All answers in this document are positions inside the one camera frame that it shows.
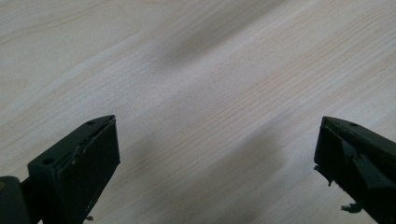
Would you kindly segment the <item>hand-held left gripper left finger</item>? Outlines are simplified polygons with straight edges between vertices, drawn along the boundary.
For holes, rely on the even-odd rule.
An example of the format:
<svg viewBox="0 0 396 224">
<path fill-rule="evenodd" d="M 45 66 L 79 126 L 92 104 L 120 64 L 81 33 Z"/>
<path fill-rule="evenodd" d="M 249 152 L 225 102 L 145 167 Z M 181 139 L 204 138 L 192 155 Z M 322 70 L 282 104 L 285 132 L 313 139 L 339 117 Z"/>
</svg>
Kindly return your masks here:
<svg viewBox="0 0 396 224">
<path fill-rule="evenodd" d="M 32 220 L 82 224 L 119 164 L 116 118 L 83 123 L 28 163 L 22 188 Z"/>
</svg>

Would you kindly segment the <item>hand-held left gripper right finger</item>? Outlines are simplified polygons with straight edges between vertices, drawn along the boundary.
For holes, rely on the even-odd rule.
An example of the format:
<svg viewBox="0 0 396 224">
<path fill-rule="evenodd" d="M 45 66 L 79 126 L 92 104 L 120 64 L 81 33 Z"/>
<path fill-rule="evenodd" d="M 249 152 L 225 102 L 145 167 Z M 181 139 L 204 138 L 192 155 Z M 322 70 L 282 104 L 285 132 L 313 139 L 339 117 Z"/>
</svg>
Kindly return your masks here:
<svg viewBox="0 0 396 224">
<path fill-rule="evenodd" d="M 354 200 L 343 211 L 365 211 L 378 224 L 396 224 L 395 142 L 354 122 L 324 117 L 314 162 Z"/>
</svg>

